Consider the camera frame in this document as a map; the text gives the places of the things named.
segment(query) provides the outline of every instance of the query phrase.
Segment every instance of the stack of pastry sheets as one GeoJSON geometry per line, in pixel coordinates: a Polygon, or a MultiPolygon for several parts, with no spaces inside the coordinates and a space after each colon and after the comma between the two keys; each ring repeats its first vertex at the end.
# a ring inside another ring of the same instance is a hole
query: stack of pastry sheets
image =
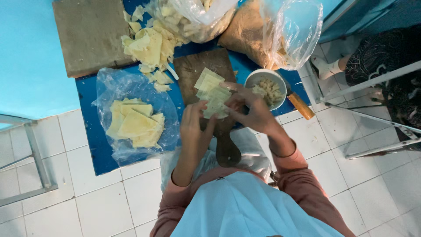
{"type": "Polygon", "coordinates": [[[134,148],[156,147],[164,131],[163,113],[152,115],[153,107],[140,99],[115,100],[110,107],[112,121],[106,134],[114,140],[131,139],[134,148]]]}
{"type": "Polygon", "coordinates": [[[203,111],[204,118],[209,119],[214,113],[218,113],[218,118],[223,119],[228,116],[225,112],[224,102],[231,96],[227,88],[220,87],[219,83],[225,81],[223,77],[205,68],[195,84],[199,91],[196,96],[200,100],[207,100],[207,109],[203,111]]]}

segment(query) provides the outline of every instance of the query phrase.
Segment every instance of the sock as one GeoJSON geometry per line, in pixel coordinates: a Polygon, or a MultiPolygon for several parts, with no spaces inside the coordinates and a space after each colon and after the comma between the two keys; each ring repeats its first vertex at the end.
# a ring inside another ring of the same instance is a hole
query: sock
{"type": "Polygon", "coordinates": [[[343,72],[339,68],[339,60],[336,60],[335,62],[328,64],[325,60],[317,56],[311,56],[310,61],[315,67],[317,76],[319,77],[320,80],[325,80],[334,74],[343,72]]]}

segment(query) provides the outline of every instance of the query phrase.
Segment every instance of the cutting board handle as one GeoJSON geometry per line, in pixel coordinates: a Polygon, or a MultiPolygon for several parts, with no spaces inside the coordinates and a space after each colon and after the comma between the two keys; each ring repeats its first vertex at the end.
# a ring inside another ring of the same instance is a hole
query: cutting board handle
{"type": "Polygon", "coordinates": [[[216,138],[216,160],[222,167],[234,167],[241,161],[241,152],[229,136],[225,133],[216,138]]]}
{"type": "Polygon", "coordinates": [[[298,112],[300,112],[300,114],[307,120],[314,117],[313,111],[309,108],[309,106],[306,103],[304,103],[304,101],[295,92],[289,95],[288,99],[295,106],[298,112]]]}

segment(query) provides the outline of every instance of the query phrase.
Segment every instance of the finger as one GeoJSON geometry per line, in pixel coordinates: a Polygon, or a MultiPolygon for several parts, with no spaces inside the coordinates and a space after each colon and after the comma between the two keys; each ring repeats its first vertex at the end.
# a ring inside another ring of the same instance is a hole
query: finger
{"type": "Polygon", "coordinates": [[[242,123],[244,126],[246,126],[246,124],[244,124],[244,123],[246,123],[246,120],[247,120],[247,117],[246,117],[245,114],[239,113],[239,112],[231,109],[230,107],[227,107],[226,110],[227,110],[230,117],[232,117],[234,120],[236,120],[236,121],[242,123]]]}
{"type": "Polygon", "coordinates": [[[202,109],[208,108],[205,104],[207,104],[207,100],[201,100],[192,106],[192,110],[190,111],[190,123],[194,126],[200,126],[199,125],[199,119],[200,119],[200,112],[202,109]]]}
{"type": "Polygon", "coordinates": [[[241,102],[244,101],[244,98],[239,93],[233,93],[226,101],[225,105],[230,106],[230,104],[234,102],[241,102]]]}
{"type": "Polygon", "coordinates": [[[187,125],[190,122],[190,111],[192,105],[187,105],[183,111],[183,117],[181,118],[181,125],[187,125]]]}
{"type": "Polygon", "coordinates": [[[213,114],[210,117],[208,124],[206,125],[205,131],[203,132],[203,136],[204,136],[203,139],[204,139],[204,142],[206,142],[206,144],[211,142],[217,118],[218,118],[218,114],[217,113],[213,114]]]}
{"type": "Polygon", "coordinates": [[[227,88],[230,91],[235,91],[235,92],[237,92],[238,90],[240,90],[240,88],[243,87],[241,84],[234,83],[234,82],[227,82],[227,81],[220,82],[219,86],[223,88],[227,88]]]}
{"type": "Polygon", "coordinates": [[[192,110],[200,111],[202,109],[207,109],[208,107],[206,106],[206,104],[208,102],[209,101],[207,101],[207,100],[201,100],[199,102],[196,102],[196,103],[193,104],[192,110]]]}

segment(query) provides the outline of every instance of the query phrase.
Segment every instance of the white floor tile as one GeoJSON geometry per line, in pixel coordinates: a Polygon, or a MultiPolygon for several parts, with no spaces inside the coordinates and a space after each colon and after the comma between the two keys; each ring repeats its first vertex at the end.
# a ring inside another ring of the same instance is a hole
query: white floor tile
{"type": "Polygon", "coordinates": [[[300,78],[313,74],[313,70],[312,70],[312,67],[310,66],[309,61],[304,63],[304,65],[298,70],[298,74],[300,75],[300,78]]]}
{"type": "Polygon", "coordinates": [[[329,200],[338,209],[345,224],[355,235],[358,236],[367,231],[349,190],[339,193],[329,200]]]}
{"type": "MultiPolygon", "coordinates": [[[[352,108],[352,107],[361,107],[361,106],[379,105],[380,104],[378,102],[372,102],[371,98],[379,98],[379,96],[376,93],[368,94],[366,96],[363,96],[363,97],[360,97],[360,98],[349,101],[348,106],[350,108],[352,108]]],[[[372,116],[375,116],[375,117],[378,117],[378,118],[391,120],[386,106],[371,107],[371,108],[360,108],[360,109],[355,109],[355,111],[365,113],[365,114],[369,114],[369,115],[372,115],[372,116]]],[[[377,131],[380,131],[382,129],[385,129],[385,128],[389,127],[389,125],[378,122],[376,120],[361,117],[361,116],[358,116],[356,114],[353,114],[353,115],[354,115],[355,120],[357,121],[358,128],[360,129],[363,136],[370,135],[372,133],[375,133],[377,131]]]]}
{"type": "MultiPolygon", "coordinates": [[[[348,86],[348,84],[346,83],[346,78],[345,78],[345,72],[341,72],[341,73],[337,73],[335,74],[335,78],[336,78],[336,82],[339,85],[339,88],[343,91],[345,89],[348,89],[350,86],[348,86]]],[[[380,91],[380,89],[376,89],[376,88],[372,88],[372,87],[368,87],[356,92],[352,92],[352,93],[348,93],[346,95],[344,95],[346,101],[351,101],[353,99],[359,98],[361,96],[365,96],[367,94],[373,93],[373,92],[378,92],[380,91]]]]}
{"type": "Polygon", "coordinates": [[[28,236],[82,237],[74,199],[25,216],[28,236]]]}
{"type": "MultiPolygon", "coordinates": [[[[364,139],[370,149],[375,149],[399,142],[394,127],[388,127],[381,131],[375,132],[368,135],[367,137],[364,137],[364,139]]],[[[411,161],[406,151],[399,151],[397,153],[391,153],[384,156],[375,156],[374,160],[376,161],[378,169],[381,173],[388,172],[400,165],[411,161]]]]}
{"type": "Polygon", "coordinates": [[[300,119],[302,117],[303,116],[301,115],[301,113],[298,112],[298,110],[295,109],[294,111],[291,111],[289,113],[279,115],[277,118],[279,119],[280,124],[286,124],[286,123],[289,123],[289,122],[294,121],[296,119],[300,119]]]}
{"type": "Polygon", "coordinates": [[[407,237],[406,226],[400,216],[369,231],[371,237],[407,237]]]}
{"type": "MultiPolygon", "coordinates": [[[[339,106],[346,108],[348,105],[344,103],[339,106]]],[[[351,112],[329,108],[317,112],[316,116],[331,149],[362,138],[351,112]]]]}
{"type": "Polygon", "coordinates": [[[76,204],[84,237],[113,236],[134,227],[121,182],[76,197],[76,204]]]}
{"type": "Polygon", "coordinates": [[[161,169],[123,181],[134,226],[157,218],[161,202],[161,169]]]}
{"type": "Polygon", "coordinates": [[[0,224],[23,216],[22,202],[14,202],[0,207],[0,224]]]}
{"type": "Polygon", "coordinates": [[[421,206],[420,175],[413,163],[383,174],[383,179],[400,214],[421,206]]]}
{"type": "Polygon", "coordinates": [[[316,156],[330,150],[317,117],[310,120],[300,118],[283,125],[288,135],[297,143],[304,158],[316,156]]]}
{"type": "Polygon", "coordinates": [[[151,158],[147,159],[135,164],[131,164],[120,169],[121,176],[123,179],[128,179],[134,177],[139,174],[143,174],[145,172],[157,169],[160,167],[160,159],[159,158],[151,158]]]}
{"type": "Polygon", "coordinates": [[[0,132],[0,155],[0,167],[15,161],[9,131],[0,132]]]}
{"type": "Polygon", "coordinates": [[[408,237],[421,236],[421,207],[412,209],[401,217],[403,223],[406,225],[408,237]]]}
{"type": "Polygon", "coordinates": [[[72,179],[70,177],[69,165],[65,153],[43,159],[47,176],[52,184],[57,184],[58,189],[48,193],[40,194],[23,200],[24,214],[27,215],[34,211],[52,206],[54,204],[71,199],[73,192],[72,179]]]}
{"type": "Polygon", "coordinates": [[[275,163],[273,162],[272,152],[269,149],[269,140],[267,138],[267,135],[264,133],[258,133],[256,134],[256,138],[260,146],[262,147],[262,150],[264,151],[265,155],[269,158],[270,164],[272,166],[272,170],[276,171],[276,166],[275,166],[275,163]]]}
{"type": "Polygon", "coordinates": [[[40,175],[35,163],[29,163],[16,168],[21,194],[42,188],[40,175]]]}
{"type": "MultiPolygon", "coordinates": [[[[32,154],[31,146],[29,145],[28,136],[26,134],[24,126],[19,126],[17,128],[10,130],[10,137],[12,139],[13,155],[15,160],[22,159],[26,156],[32,154]]],[[[25,161],[19,162],[18,165],[28,164],[33,162],[34,159],[27,159],[25,161]]]]}
{"type": "Polygon", "coordinates": [[[341,41],[342,40],[333,40],[327,43],[320,44],[328,63],[332,63],[342,58],[343,53],[341,52],[341,47],[343,44],[341,41]]]}
{"type": "MultiPolygon", "coordinates": [[[[310,99],[314,112],[322,111],[328,108],[328,106],[326,106],[324,103],[316,104],[315,102],[317,94],[318,94],[317,91],[320,90],[319,87],[321,88],[324,95],[328,95],[330,93],[340,91],[338,84],[334,82],[333,79],[330,79],[330,78],[322,81],[322,80],[317,79],[317,76],[313,74],[313,75],[301,78],[301,81],[303,82],[304,89],[307,92],[307,95],[310,99]]],[[[333,98],[329,100],[328,102],[333,105],[338,105],[338,104],[344,103],[345,98],[343,96],[339,96],[337,98],[333,98]]]]}
{"type": "Polygon", "coordinates": [[[0,199],[20,194],[16,168],[0,172],[0,199]]]}
{"type": "Polygon", "coordinates": [[[370,237],[370,234],[368,232],[365,232],[362,235],[359,235],[358,237],[370,237]]]}
{"type": "Polygon", "coordinates": [[[412,164],[414,165],[414,167],[418,170],[418,175],[420,175],[421,177],[421,158],[420,159],[416,159],[412,162],[412,164]]]}
{"type": "Polygon", "coordinates": [[[81,110],[63,113],[58,117],[66,151],[88,144],[81,110]]]}
{"type": "Polygon", "coordinates": [[[63,139],[59,120],[57,116],[38,120],[37,125],[33,125],[38,149],[42,158],[50,157],[64,152],[63,139]]]}
{"type": "Polygon", "coordinates": [[[322,47],[320,46],[320,44],[317,44],[316,45],[316,47],[314,48],[314,51],[313,51],[312,55],[319,56],[319,57],[323,58],[326,61],[325,54],[323,53],[323,50],[322,50],[322,47]]]}
{"type": "Polygon", "coordinates": [[[328,197],[348,189],[332,151],[314,156],[307,163],[328,197]]]}
{"type": "Polygon", "coordinates": [[[395,202],[381,176],[350,188],[350,191],[367,229],[399,216],[395,202]]]}
{"type": "Polygon", "coordinates": [[[77,197],[122,180],[120,170],[95,176],[88,145],[68,151],[67,159],[69,160],[73,188],[77,197]]]}
{"type": "Polygon", "coordinates": [[[346,184],[350,188],[380,175],[380,171],[372,157],[363,157],[353,160],[345,159],[346,155],[367,150],[368,147],[363,138],[332,150],[345,178],[346,184]]]}
{"type": "Polygon", "coordinates": [[[358,48],[362,37],[351,35],[345,40],[338,39],[330,42],[322,43],[321,47],[326,56],[327,62],[332,63],[342,56],[350,55],[358,48]]]}
{"type": "Polygon", "coordinates": [[[409,157],[411,158],[411,160],[416,160],[418,158],[421,158],[421,151],[407,151],[409,157]]]}
{"type": "Polygon", "coordinates": [[[136,231],[133,228],[133,229],[124,231],[123,233],[116,234],[113,237],[136,237],[136,231]]]}
{"type": "Polygon", "coordinates": [[[0,224],[0,233],[4,237],[27,237],[24,218],[19,217],[0,224]]]}
{"type": "MultiPolygon", "coordinates": [[[[19,194],[19,183],[16,168],[0,172],[0,199],[19,194]]],[[[21,202],[15,202],[0,207],[0,223],[10,221],[22,215],[23,212],[21,202]]]]}
{"type": "Polygon", "coordinates": [[[155,220],[150,221],[148,223],[145,223],[143,225],[137,226],[135,228],[137,236],[138,237],[149,236],[149,234],[151,233],[152,229],[154,228],[156,222],[157,222],[157,220],[155,219],[155,220]]]}

